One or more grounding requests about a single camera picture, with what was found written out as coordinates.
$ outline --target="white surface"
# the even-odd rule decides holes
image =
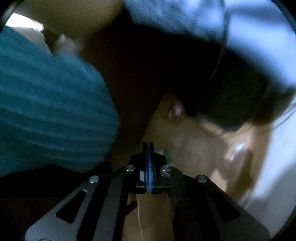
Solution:
[[[278,119],[281,123],[291,113]],[[245,209],[273,237],[296,206],[296,113],[271,132],[260,176]]]
[[[17,28],[33,28],[39,31],[43,30],[43,25],[30,18],[13,13],[8,19],[6,26]]]

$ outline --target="ribbed fabric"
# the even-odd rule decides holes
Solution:
[[[11,28],[3,29],[0,169],[5,171],[0,175],[46,164],[93,169],[104,160],[118,126],[96,69],[71,54],[46,54]]]

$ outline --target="blue fabric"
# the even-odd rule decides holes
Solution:
[[[296,36],[271,0],[125,0],[134,23],[221,43],[253,64],[279,91],[296,88]]]
[[[0,176],[104,160],[119,118],[102,76],[71,54],[51,56],[9,27],[0,34]]]

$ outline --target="bolt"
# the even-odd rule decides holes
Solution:
[[[200,182],[200,183],[205,183],[207,181],[207,177],[204,176],[204,175],[199,175],[197,177],[197,180]]]
[[[133,172],[135,170],[135,166],[133,166],[133,165],[127,165],[126,166],[126,171],[127,172]]]
[[[164,171],[164,172],[169,172],[171,169],[172,169],[172,166],[170,165],[163,165],[161,167],[161,169]]]
[[[91,183],[97,183],[97,182],[99,181],[99,177],[98,177],[98,176],[91,176],[91,177],[89,178],[89,181],[90,181]]]

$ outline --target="wire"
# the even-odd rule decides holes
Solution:
[[[228,10],[225,11],[224,13],[224,19],[223,19],[223,33],[222,33],[222,39],[221,39],[221,50],[220,50],[220,56],[214,66],[214,69],[211,73],[211,76],[209,78],[209,83],[212,81],[216,70],[218,68],[218,65],[224,55],[224,53],[226,52],[226,45],[227,45],[227,37],[228,37],[228,27],[229,27],[229,22],[230,22],[230,13]]]
[[[278,127],[280,127],[282,124],[284,124],[288,119],[290,119],[290,117],[296,112],[296,108],[294,108],[294,111],[286,118],[284,119],[280,124],[276,125],[274,128],[271,128],[270,130],[267,131],[274,131],[275,129],[277,129]]]
[[[139,223],[139,228],[140,228],[140,232],[141,232],[141,235],[142,235],[142,238],[144,241],[146,241],[145,237],[144,237],[144,232],[143,232],[143,229],[142,229],[142,225],[141,225],[141,220],[140,220],[140,203],[139,203],[139,198],[138,198],[138,195],[136,194],[136,199],[137,199],[137,206],[138,206],[138,223]]]

